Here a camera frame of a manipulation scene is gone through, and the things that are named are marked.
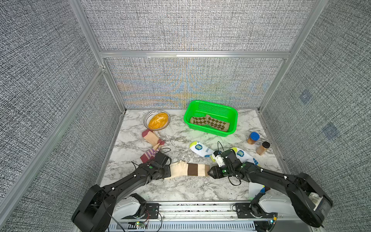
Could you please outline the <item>pink tan striped sock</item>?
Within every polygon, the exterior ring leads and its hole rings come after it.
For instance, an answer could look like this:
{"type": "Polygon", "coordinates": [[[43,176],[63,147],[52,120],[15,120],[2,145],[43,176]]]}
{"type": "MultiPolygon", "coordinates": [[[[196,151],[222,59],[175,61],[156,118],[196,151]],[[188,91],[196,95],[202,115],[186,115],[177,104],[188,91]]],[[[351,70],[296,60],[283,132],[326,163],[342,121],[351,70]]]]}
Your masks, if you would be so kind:
{"type": "Polygon", "coordinates": [[[142,132],[142,137],[152,146],[140,157],[142,163],[146,163],[156,157],[156,154],[165,145],[165,141],[158,138],[152,130],[142,132]]]}

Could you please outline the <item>white sock yellow dots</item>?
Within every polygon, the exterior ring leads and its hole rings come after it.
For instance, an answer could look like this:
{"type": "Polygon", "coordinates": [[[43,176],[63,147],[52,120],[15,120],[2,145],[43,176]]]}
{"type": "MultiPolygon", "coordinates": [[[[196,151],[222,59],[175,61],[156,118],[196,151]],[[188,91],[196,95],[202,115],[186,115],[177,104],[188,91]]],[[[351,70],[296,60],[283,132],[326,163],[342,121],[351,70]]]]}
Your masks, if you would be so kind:
{"type": "MultiPolygon", "coordinates": [[[[231,148],[235,154],[236,157],[241,161],[241,163],[244,162],[250,162],[253,163],[254,165],[260,166],[259,162],[253,158],[252,156],[249,155],[248,152],[240,149],[240,148],[231,148]]],[[[249,190],[248,190],[248,197],[250,200],[252,200],[255,196],[257,196],[259,193],[265,193],[265,186],[262,184],[257,184],[257,183],[250,183],[249,184],[249,190]]]]}
{"type": "Polygon", "coordinates": [[[195,154],[199,155],[200,157],[207,158],[211,157],[215,151],[208,146],[202,144],[201,142],[194,141],[189,145],[189,148],[191,151],[193,151],[195,154]]]}

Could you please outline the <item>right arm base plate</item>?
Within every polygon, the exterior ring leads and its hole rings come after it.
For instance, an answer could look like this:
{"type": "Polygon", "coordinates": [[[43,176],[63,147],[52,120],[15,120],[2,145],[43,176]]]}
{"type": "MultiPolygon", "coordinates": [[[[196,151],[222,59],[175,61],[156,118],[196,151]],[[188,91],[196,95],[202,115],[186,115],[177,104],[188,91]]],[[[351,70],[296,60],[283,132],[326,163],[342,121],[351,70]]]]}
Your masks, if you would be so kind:
{"type": "Polygon", "coordinates": [[[276,216],[276,213],[267,213],[265,212],[258,204],[251,203],[236,203],[233,206],[233,209],[237,213],[239,219],[247,218],[273,218],[276,216]]]}

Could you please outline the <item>brown argyle sock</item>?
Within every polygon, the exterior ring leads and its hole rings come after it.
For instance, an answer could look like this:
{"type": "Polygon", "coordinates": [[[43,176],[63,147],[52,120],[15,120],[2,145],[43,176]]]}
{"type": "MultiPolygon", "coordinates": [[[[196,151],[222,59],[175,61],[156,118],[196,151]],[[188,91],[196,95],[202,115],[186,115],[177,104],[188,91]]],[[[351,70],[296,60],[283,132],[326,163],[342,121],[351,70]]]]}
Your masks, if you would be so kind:
{"type": "Polygon", "coordinates": [[[205,117],[192,117],[190,123],[199,126],[210,126],[211,128],[224,132],[227,132],[230,127],[230,123],[212,118],[210,115],[206,115],[205,117]]]}

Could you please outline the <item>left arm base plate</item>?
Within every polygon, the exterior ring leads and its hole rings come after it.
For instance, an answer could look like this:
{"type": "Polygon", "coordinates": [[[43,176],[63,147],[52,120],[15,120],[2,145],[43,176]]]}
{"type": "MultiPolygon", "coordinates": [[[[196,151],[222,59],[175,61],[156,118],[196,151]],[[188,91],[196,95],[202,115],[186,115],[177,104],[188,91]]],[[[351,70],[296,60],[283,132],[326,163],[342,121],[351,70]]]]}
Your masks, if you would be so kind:
{"type": "Polygon", "coordinates": [[[140,207],[139,212],[135,213],[133,216],[127,216],[125,219],[158,219],[159,218],[159,206],[158,203],[149,204],[147,203],[145,207],[140,207]]]}

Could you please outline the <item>cream brown block sock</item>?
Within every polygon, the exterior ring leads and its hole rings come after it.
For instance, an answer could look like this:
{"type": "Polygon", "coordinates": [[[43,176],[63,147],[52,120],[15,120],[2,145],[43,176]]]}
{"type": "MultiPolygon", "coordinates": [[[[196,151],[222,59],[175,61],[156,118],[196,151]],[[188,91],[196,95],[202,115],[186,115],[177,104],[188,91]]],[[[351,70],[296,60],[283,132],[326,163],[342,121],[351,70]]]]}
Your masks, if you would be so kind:
{"type": "Polygon", "coordinates": [[[208,177],[210,166],[207,164],[195,164],[179,161],[170,165],[170,177],[166,179],[172,179],[175,177],[191,176],[191,177],[208,177]]]}

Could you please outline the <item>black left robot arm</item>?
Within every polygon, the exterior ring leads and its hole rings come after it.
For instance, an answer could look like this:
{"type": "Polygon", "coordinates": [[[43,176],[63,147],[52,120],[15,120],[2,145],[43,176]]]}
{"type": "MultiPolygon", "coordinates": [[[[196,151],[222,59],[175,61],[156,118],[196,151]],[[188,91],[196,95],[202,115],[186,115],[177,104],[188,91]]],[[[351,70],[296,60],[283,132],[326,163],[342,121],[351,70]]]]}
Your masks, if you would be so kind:
{"type": "Polygon", "coordinates": [[[153,180],[170,176],[172,159],[161,152],[140,164],[131,174],[110,185],[93,185],[73,213],[71,221],[82,232],[104,232],[122,218],[149,216],[146,200],[134,193],[153,180]]]}

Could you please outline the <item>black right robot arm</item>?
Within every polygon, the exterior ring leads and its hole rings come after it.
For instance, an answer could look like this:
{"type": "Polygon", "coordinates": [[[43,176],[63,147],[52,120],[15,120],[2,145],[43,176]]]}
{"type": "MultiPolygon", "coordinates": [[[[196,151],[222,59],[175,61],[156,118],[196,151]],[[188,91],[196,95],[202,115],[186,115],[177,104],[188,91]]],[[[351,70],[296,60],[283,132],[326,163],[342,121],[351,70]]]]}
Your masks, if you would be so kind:
{"type": "Polygon", "coordinates": [[[333,200],[308,174],[282,174],[248,161],[241,162],[232,149],[217,151],[214,159],[217,166],[210,169],[209,176],[214,179],[236,177],[240,183],[246,181],[277,190],[290,199],[296,215],[312,227],[321,227],[333,207],[333,200]]]}

